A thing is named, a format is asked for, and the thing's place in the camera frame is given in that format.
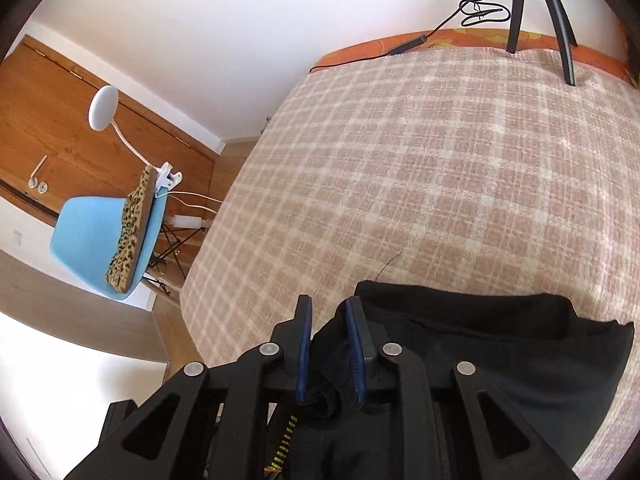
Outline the black yellow striped sport pants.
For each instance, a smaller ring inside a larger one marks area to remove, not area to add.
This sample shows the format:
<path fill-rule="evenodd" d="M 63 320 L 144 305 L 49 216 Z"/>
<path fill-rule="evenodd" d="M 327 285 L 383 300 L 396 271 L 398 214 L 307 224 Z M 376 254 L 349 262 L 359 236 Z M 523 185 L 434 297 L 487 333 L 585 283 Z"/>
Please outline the black yellow striped sport pants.
<path fill-rule="evenodd" d="M 375 345 L 354 387 L 345 302 L 310 342 L 302 404 L 279 406 L 267 467 L 285 479 L 569 479 L 630 357 L 634 326 L 562 296 L 477 296 L 364 281 Z"/>

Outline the white power strip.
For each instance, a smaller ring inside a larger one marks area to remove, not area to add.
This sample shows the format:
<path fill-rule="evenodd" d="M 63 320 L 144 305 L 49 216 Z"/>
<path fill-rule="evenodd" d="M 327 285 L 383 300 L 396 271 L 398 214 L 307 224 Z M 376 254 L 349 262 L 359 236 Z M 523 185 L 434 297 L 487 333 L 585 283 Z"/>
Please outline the white power strip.
<path fill-rule="evenodd" d="M 184 214 L 175 214 L 174 216 L 166 216 L 165 222 L 168 226 L 175 229 L 199 230 L 209 229 L 212 222 L 197 216 L 185 216 Z"/>

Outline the leopard print cushion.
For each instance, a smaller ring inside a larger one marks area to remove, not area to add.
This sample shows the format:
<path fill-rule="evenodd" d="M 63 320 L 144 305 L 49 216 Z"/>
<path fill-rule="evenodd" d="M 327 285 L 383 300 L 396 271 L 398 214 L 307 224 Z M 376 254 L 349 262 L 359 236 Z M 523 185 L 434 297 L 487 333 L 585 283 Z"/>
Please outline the leopard print cushion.
<path fill-rule="evenodd" d="M 148 226 L 155 194 L 156 170 L 148 165 L 138 186 L 126 197 L 122 208 L 122 228 L 116 252 L 108 265 L 105 279 L 116 292 L 128 292 Z"/>

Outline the beige plaid bed blanket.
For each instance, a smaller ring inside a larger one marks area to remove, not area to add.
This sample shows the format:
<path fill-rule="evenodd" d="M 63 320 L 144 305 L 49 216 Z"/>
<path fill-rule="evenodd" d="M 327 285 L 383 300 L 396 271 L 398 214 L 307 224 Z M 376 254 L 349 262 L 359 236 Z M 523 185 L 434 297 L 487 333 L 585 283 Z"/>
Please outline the beige plaid bed blanket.
<path fill-rule="evenodd" d="M 314 318 L 365 278 L 560 292 L 639 317 L 639 93 L 559 55 L 426 49 L 306 76 L 234 180 L 181 294 L 209 364 L 296 298 Z"/>

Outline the light blue chair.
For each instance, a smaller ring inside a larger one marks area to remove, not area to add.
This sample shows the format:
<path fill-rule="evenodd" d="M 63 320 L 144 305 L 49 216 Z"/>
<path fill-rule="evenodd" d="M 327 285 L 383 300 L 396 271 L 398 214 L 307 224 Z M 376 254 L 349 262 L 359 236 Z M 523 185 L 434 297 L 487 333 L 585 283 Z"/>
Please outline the light blue chair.
<path fill-rule="evenodd" d="M 144 277 L 160 235 L 167 196 L 154 200 L 131 285 L 126 292 L 118 292 L 107 283 L 105 274 L 116 252 L 124 205 L 123 198 L 114 197 L 78 196 L 66 200 L 50 243 L 52 256 L 71 274 L 113 300 L 128 298 Z"/>

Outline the wooden door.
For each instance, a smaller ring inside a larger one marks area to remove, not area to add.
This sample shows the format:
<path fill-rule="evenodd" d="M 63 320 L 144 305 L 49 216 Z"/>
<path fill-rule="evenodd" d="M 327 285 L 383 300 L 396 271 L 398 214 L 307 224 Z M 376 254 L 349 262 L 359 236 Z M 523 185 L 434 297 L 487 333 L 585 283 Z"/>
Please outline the wooden door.
<path fill-rule="evenodd" d="M 49 226 L 71 197 L 124 197 L 144 165 L 169 162 L 183 175 L 170 196 L 170 214 L 210 217 L 217 154 L 126 93 L 119 96 L 116 124 L 90 128 L 90 102 L 104 80 L 31 36 L 1 64 L 1 196 Z M 32 170 L 40 195 L 27 186 Z"/>

